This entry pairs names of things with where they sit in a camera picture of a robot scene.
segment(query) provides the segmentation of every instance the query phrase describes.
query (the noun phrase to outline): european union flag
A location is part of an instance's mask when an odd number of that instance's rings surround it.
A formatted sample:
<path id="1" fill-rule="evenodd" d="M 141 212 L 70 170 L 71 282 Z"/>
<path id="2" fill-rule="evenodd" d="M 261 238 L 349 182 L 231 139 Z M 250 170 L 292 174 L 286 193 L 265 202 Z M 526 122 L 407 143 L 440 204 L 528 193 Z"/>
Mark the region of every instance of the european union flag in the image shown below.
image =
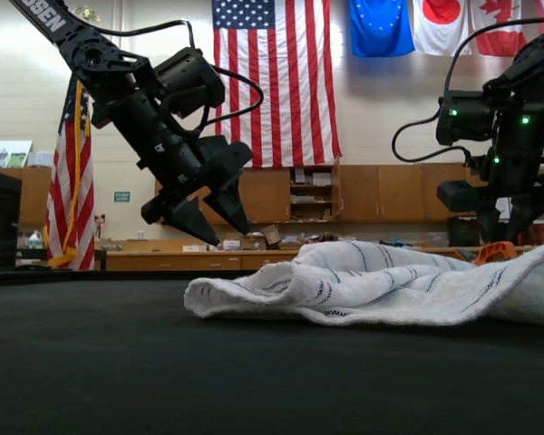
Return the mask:
<path id="1" fill-rule="evenodd" d="M 415 50 L 407 0 L 350 0 L 353 54 L 395 57 Z"/>

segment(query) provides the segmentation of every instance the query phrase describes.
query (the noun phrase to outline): white towel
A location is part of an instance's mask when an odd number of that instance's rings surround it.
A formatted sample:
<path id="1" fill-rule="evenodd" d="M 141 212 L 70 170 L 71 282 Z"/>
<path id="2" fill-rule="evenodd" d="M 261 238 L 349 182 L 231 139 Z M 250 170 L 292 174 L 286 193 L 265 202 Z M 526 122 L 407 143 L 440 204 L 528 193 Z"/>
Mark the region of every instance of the white towel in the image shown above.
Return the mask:
<path id="1" fill-rule="evenodd" d="M 199 317 L 299 314 L 325 325 L 451 325 L 486 314 L 544 324 L 544 246 L 475 267 L 372 243 L 307 245 L 251 276 L 196 279 L 185 306 Z"/>

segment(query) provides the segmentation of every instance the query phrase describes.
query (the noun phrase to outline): black table surface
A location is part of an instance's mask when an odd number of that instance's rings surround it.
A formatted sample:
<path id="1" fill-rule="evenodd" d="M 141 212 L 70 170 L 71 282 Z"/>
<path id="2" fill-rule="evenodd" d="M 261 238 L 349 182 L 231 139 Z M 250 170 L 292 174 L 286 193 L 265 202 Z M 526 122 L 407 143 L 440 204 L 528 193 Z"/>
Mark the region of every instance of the black table surface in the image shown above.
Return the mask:
<path id="1" fill-rule="evenodd" d="M 544 327 L 200 320 L 186 284 L 0 286 L 0 433 L 544 433 Z"/>

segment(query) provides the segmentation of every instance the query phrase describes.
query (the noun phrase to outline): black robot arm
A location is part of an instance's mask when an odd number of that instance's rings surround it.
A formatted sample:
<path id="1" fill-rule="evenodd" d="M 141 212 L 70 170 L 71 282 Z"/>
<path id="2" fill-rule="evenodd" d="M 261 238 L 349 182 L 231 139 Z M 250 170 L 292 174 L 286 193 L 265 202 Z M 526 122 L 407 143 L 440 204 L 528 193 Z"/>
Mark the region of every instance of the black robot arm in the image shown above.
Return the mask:
<path id="1" fill-rule="evenodd" d="M 486 82 L 482 92 L 446 91 L 437 141 L 491 140 L 488 153 L 466 165 L 483 188 L 465 181 L 443 183 L 438 197 L 452 211 L 475 211 L 485 241 L 508 239 L 544 214 L 544 34 L 524 46 L 512 66 Z M 500 224 L 497 198 L 512 197 L 507 225 Z"/>
<path id="2" fill-rule="evenodd" d="M 209 108 L 217 108 L 225 97 L 216 70 L 193 43 L 152 68 L 149 59 L 119 49 L 102 29 L 71 14 L 60 0 L 9 1 L 58 47 L 92 96 L 93 125 L 102 128 L 113 122 L 138 154 L 139 168 L 148 168 L 162 185 L 159 195 L 141 209 L 148 223 L 163 219 L 216 245 L 218 236 L 202 215 L 197 197 L 188 200 L 207 186 L 211 193 L 204 201 L 235 229 L 249 231 L 238 182 L 252 153 L 242 142 L 228 145 L 223 136 L 199 137 Z M 248 84 L 260 95 L 253 110 L 263 95 L 253 82 Z M 173 117 L 185 118 L 202 107 L 202 123 L 195 130 L 183 129 Z"/>

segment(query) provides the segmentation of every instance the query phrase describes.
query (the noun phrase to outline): white brick wall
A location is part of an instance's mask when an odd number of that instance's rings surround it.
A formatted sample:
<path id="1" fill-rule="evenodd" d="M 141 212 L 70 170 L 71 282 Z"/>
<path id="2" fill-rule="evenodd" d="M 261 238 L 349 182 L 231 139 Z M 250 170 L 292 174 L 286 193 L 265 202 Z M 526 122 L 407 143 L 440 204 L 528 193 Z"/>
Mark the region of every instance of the white brick wall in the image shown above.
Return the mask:
<path id="1" fill-rule="evenodd" d="M 350 49 L 348 1 L 331 3 L 335 97 L 343 163 L 396 164 L 390 151 L 394 132 L 402 124 L 429 117 L 436 111 L 450 59 L 418 53 L 394 59 L 354 58 Z M 524 2 L 525 7 L 530 7 L 529 3 Z M 70 7 L 87 4 L 101 17 L 102 26 L 121 27 L 121 0 L 67 0 L 67 4 Z M 125 0 L 122 10 L 125 30 L 178 18 L 193 23 L 196 45 L 212 61 L 209 0 Z M 532 33 L 535 34 L 535 29 L 529 29 L 530 37 Z M 184 28 L 121 41 L 123 49 L 149 56 L 153 64 L 186 45 Z M 478 55 L 463 58 L 458 62 L 452 87 L 480 89 L 509 63 L 509 59 Z M 0 0 L 0 140 L 33 140 L 35 150 L 52 151 L 68 79 L 69 71 L 58 52 L 13 6 Z M 195 125 L 198 120 L 199 116 L 192 116 L 184 124 Z M 416 157 L 438 150 L 434 129 L 431 124 L 409 130 L 400 138 L 401 153 Z M 486 149 L 485 144 L 468 145 L 476 152 Z M 141 219 L 141 205 L 153 194 L 153 177 L 137 169 L 135 153 L 114 127 L 93 130 L 93 159 L 96 208 L 97 212 L 107 214 L 107 236 L 135 238 L 137 231 L 144 230 L 147 237 L 180 237 L 176 231 L 149 227 Z M 434 161 L 459 159 L 461 154 L 456 152 Z M 131 203 L 113 204 L 115 190 L 131 191 Z M 372 227 L 371 231 L 378 234 L 379 228 Z"/>

